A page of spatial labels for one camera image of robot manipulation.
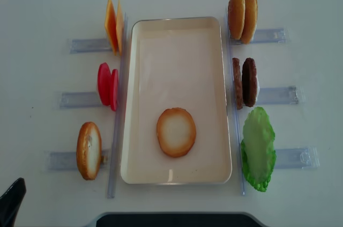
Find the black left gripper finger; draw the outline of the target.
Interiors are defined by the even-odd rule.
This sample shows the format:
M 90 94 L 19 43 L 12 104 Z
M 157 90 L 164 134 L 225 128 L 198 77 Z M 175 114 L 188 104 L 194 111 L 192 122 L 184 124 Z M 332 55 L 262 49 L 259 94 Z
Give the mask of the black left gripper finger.
M 24 178 L 18 178 L 1 196 L 1 226 L 14 226 L 18 210 L 26 194 Z

